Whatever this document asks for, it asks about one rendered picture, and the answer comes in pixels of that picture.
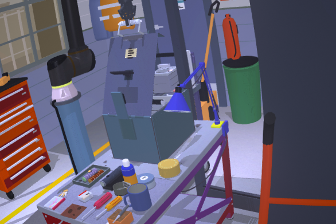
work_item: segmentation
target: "trash can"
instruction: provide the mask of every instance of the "trash can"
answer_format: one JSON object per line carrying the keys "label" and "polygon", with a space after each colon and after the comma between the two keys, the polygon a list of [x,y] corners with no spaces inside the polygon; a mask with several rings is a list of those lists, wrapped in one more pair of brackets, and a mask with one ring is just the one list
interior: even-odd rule
{"label": "trash can", "polygon": [[241,56],[223,61],[228,87],[232,120],[249,124],[261,118],[259,60],[254,56]]}

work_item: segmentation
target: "screwdriver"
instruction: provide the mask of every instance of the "screwdriver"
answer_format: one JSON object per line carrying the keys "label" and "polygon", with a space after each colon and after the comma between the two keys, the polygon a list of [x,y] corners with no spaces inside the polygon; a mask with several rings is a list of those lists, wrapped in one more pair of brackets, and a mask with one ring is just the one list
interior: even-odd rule
{"label": "screwdriver", "polygon": [[119,219],[125,213],[125,211],[128,209],[129,206],[130,205],[126,205],[126,207],[124,207],[124,209],[119,213],[119,215],[115,218],[115,220],[112,223],[114,223],[117,219]]}
{"label": "screwdriver", "polygon": [[94,209],[101,208],[111,198],[112,198],[112,194],[110,192],[105,193],[102,197],[100,197],[100,199],[98,199],[95,202],[95,204],[93,204],[94,208],[91,209],[90,212],[88,212],[86,215],[84,215],[81,218],[84,219],[88,214],[90,214],[92,211],[94,211]]}
{"label": "screwdriver", "polygon": [[114,200],[112,200],[109,204],[106,205],[105,210],[102,211],[100,214],[96,216],[98,219],[100,216],[102,216],[106,211],[111,211],[112,208],[114,208],[116,205],[118,205],[123,198],[121,196],[116,197]]}

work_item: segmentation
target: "blue mug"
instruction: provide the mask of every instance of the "blue mug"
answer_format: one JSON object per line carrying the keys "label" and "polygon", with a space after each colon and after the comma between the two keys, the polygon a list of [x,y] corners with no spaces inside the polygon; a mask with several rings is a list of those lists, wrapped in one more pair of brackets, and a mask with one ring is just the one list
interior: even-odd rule
{"label": "blue mug", "polygon": [[130,207],[134,211],[146,211],[152,206],[152,201],[150,199],[149,190],[145,184],[133,184],[127,189],[128,194],[124,196],[124,203],[127,205],[127,197],[130,198]]}

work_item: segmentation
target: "tray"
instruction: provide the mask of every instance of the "tray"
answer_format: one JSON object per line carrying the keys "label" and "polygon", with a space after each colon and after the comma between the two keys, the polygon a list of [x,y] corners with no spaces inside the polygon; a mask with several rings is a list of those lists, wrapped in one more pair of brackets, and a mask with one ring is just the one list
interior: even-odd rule
{"label": "tray", "polygon": [[[92,181],[91,183],[84,182],[82,181],[82,177],[88,173],[89,170],[92,170],[93,168],[97,168],[98,170],[103,170],[104,172],[102,174],[100,174],[98,176],[98,178],[96,178],[94,181]],[[79,186],[84,186],[84,187],[92,187],[95,183],[97,183],[99,180],[101,180],[103,177],[105,177],[109,172],[111,171],[111,169],[109,167],[106,166],[97,166],[95,164],[92,164],[91,166],[89,166],[89,168],[85,169],[83,172],[79,173],[73,180],[72,183],[74,184],[78,184]]]}

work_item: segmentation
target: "window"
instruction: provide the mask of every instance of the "window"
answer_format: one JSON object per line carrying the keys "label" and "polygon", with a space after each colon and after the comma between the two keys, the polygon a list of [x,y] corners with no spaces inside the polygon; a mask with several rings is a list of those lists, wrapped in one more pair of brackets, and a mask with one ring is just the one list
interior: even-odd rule
{"label": "window", "polygon": [[0,70],[17,75],[68,48],[60,0],[0,0]]}

